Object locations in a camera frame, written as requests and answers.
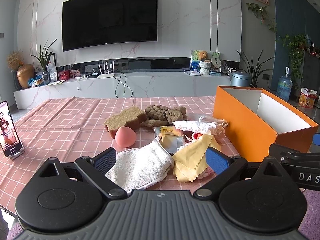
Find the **orange box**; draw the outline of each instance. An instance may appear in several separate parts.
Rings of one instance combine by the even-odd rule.
[[[318,124],[260,88],[218,86],[213,117],[225,119],[226,135],[249,162],[261,162],[277,143],[307,152]]]

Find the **sponge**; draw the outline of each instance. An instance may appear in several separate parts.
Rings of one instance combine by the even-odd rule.
[[[109,117],[104,122],[104,126],[110,133],[111,137],[115,139],[116,132],[121,126],[126,126],[132,130],[136,130],[145,120],[147,120],[146,113],[137,106],[131,106],[128,109],[124,109],[121,113]]]

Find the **gray canister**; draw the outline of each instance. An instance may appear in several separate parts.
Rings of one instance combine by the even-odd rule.
[[[232,72],[231,85],[233,87],[250,87],[251,76],[245,72]]]

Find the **white marble wall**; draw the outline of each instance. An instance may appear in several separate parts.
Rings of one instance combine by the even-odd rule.
[[[57,65],[127,57],[190,57],[191,49],[217,50],[239,61],[240,0],[158,0],[158,41],[94,46],[62,52],[61,14],[66,0],[20,0],[18,49],[27,63],[39,45],[52,46]]]

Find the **black tv screen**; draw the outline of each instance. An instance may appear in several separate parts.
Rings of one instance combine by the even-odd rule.
[[[62,5],[63,51],[157,41],[158,0],[69,0]]]

